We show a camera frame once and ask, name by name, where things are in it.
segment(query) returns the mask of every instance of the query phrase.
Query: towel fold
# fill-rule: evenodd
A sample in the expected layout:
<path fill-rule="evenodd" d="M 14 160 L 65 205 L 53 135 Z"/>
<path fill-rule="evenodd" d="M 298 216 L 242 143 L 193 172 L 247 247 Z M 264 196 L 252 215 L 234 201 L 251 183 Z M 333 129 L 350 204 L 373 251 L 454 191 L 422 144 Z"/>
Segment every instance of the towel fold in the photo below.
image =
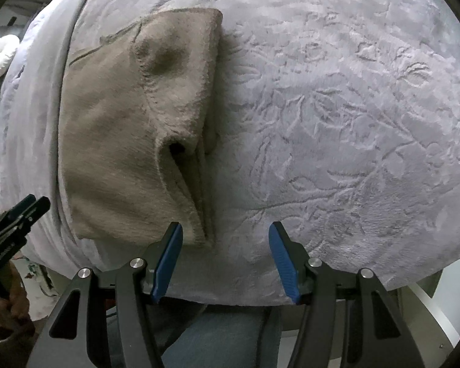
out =
<path fill-rule="evenodd" d="M 59 175 L 79 238 L 144 245 L 170 221 L 184 241 L 212 244 L 205 144 L 222 14 L 154 14 L 67 64 Z"/>

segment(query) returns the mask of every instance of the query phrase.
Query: metal screw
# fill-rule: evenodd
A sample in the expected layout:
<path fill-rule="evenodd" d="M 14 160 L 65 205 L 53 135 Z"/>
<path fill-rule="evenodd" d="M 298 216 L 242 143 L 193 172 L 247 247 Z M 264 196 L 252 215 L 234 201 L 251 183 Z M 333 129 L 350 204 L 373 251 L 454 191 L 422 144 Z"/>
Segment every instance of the metal screw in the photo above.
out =
<path fill-rule="evenodd" d="M 373 278 L 373 271 L 369 268 L 363 268 L 360 273 L 363 278 Z"/>
<path fill-rule="evenodd" d="M 309 259 L 309 266 L 310 267 L 320 267 L 322 265 L 322 260 L 318 257 L 312 257 Z"/>
<path fill-rule="evenodd" d="M 129 262 L 129 265 L 133 268 L 138 268 L 138 267 L 141 267 L 143 264 L 145 264 L 144 260 L 143 259 L 140 259 L 139 257 L 131 260 L 131 262 Z"/>
<path fill-rule="evenodd" d="M 79 271 L 79 277 L 81 278 L 87 278 L 90 275 L 91 271 L 89 268 L 82 268 Z"/>

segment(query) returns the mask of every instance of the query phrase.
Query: round pillow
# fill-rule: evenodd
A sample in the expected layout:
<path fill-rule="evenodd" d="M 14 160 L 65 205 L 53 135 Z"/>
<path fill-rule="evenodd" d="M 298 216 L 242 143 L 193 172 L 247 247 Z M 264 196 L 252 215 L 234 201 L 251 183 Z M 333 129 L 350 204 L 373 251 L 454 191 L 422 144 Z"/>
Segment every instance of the round pillow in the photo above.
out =
<path fill-rule="evenodd" d="M 12 63 L 18 45 L 21 43 L 15 35 L 6 35 L 0 38 L 0 77 L 5 74 Z"/>

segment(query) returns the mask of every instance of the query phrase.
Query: blue gripper pad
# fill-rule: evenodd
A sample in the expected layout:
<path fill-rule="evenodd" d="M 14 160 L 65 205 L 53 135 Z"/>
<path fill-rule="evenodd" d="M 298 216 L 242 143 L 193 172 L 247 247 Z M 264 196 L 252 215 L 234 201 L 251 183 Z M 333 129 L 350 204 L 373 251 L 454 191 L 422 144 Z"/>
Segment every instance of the blue gripper pad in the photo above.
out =
<path fill-rule="evenodd" d="M 269 247 L 273 255 L 274 263 L 280 274 L 281 283 L 285 289 L 286 296 L 297 304 L 300 301 L 300 291 L 298 291 L 298 271 L 296 270 L 285 244 L 276 228 L 276 223 L 269 227 Z"/>
<path fill-rule="evenodd" d="M 169 287 L 170 279 L 174 272 L 175 263 L 182 249 L 182 225 L 178 225 L 172 235 L 167 247 L 164 250 L 157 268 L 155 269 L 155 284 L 151 292 L 151 299 L 154 303 L 165 295 Z"/>

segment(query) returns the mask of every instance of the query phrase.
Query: white blanket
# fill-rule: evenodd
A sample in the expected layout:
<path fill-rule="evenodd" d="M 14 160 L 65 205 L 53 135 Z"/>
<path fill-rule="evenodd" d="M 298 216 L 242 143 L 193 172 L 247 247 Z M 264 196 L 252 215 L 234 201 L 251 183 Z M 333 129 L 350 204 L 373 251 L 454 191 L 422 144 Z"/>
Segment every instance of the white blanket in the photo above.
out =
<path fill-rule="evenodd" d="M 189 6 L 224 15 L 219 137 L 207 157 L 216 244 L 183 250 L 169 296 L 286 302 L 267 243 L 274 220 L 311 255 L 368 266 L 389 289 L 460 258 L 460 24 L 442 0 L 87 0 L 70 55 L 138 17 Z M 51 123 L 14 115 L 13 98 L 8 106 L 0 128 L 40 143 L 34 134 Z M 0 132 L 0 209 L 18 197 L 4 180 L 35 159 L 7 151 L 10 136 Z M 24 192 L 41 194 L 28 180 Z M 141 253 L 46 226 L 30 239 L 26 255 L 70 277 Z"/>

